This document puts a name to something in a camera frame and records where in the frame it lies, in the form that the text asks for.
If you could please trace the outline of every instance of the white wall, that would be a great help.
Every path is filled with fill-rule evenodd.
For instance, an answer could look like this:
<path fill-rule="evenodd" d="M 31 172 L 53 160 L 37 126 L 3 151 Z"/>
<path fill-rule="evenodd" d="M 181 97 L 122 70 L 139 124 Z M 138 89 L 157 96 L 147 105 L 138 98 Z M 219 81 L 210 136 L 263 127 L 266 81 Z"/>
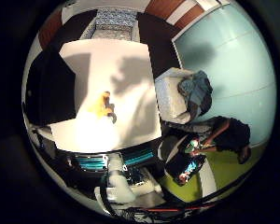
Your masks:
<path fill-rule="evenodd" d="M 204 11 L 218 5 L 218 2 L 216 0 L 196 0 L 196 2 L 198 2 L 198 4 L 204 9 Z"/>
<path fill-rule="evenodd" d="M 197 2 L 195 0 L 187 0 L 183 2 L 167 19 L 167 22 L 174 25 L 183 15 L 185 15 Z"/>
<path fill-rule="evenodd" d="M 63 23 L 72 16 L 98 7 L 126 7 L 144 12 L 150 0 L 77 0 L 77 2 L 63 9 Z"/>

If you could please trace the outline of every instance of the green floor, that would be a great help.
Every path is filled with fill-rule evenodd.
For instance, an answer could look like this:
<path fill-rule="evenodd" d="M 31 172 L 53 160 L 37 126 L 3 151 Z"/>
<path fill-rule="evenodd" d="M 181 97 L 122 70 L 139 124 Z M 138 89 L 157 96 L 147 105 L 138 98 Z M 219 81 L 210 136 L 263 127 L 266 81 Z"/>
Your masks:
<path fill-rule="evenodd" d="M 230 182 L 234 181 L 240 175 L 248 171 L 256 162 L 260 159 L 266 143 L 254 147 L 251 149 L 252 154 L 250 159 L 240 165 L 237 161 L 237 155 L 230 151 L 222 152 L 207 152 L 205 153 L 208 162 L 213 171 L 217 189 L 221 189 Z M 189 203 L 198 200 L 202 197 L 202 189 L 199 177 L 195 175 L 185 186 L 179 187 L 170 176 L 165 175 L 158 180 L 159 183 L 166 189 L 168 189 L 174 196 L 180 200 Z M 236 188 L 232 188 L 227 192 L 223 193 L 219 198 L 224 198 L 235 191 Z"/>

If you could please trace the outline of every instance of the person's arm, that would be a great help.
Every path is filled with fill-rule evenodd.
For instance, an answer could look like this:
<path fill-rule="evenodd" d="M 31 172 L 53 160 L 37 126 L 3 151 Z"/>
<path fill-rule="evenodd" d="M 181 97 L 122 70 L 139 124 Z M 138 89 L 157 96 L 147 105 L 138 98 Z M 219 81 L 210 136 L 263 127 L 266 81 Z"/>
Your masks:
<path fill-rule="evenodd" d="M 193 151 L 190 152 L 190 154 L 192 156 L 195 156 L 198 153 L 202 153 L 202 152 L 212 152 L 212 151 L 217 151 L 217 147 L 206 147 L 204 149 L 195 149 Z"/>
<path fill-rule="evenodd" d="M 222 122 L 222 124 L 205 139 L 204 143 L 206 145 L 209 145 L 214 140 L 214 138 L 216 138 L 218 135 L 220 135 L 230 127 L 230 123 L 230 119 L 226 119 L 224 122 Z"/>

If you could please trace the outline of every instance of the wooden cabinet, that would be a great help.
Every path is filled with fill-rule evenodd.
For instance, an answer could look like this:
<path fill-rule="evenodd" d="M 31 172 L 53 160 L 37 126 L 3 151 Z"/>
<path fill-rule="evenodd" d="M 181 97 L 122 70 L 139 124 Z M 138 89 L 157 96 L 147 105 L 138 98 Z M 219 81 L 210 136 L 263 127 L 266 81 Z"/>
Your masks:
<path fill-rule="evenodd" d="M 167 20 L 185 0 L 151 0 L 146 13 Z"/>
<path fill-rule="evenodd" d="M 194 7 L 192 7 L 184 16 L 182 16 L 176 22 L 175 26 L 177 26 L 180 29 L 183 29 L 185 26 L 187 26 L 190 22 L 195 20 L 203 13 L 204 13 L 203 8 L 197 4 Z"/>

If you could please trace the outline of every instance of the yellow toy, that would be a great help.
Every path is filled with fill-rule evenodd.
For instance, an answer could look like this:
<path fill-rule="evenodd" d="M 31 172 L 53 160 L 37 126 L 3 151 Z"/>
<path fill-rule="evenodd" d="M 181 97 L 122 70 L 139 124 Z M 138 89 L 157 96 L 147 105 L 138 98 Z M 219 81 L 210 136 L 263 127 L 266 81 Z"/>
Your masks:
<path fill-rule="evenodd" d="M 110 92 L 103 92 L 100 97 L 95 101 L 93 105 L 88 108 L 88 112 L 91 112 L 97 116 L 97 118 L 102 118 L 103 116 L 109 116 L 114 113 L 113 108 L 109 104 Z"/>

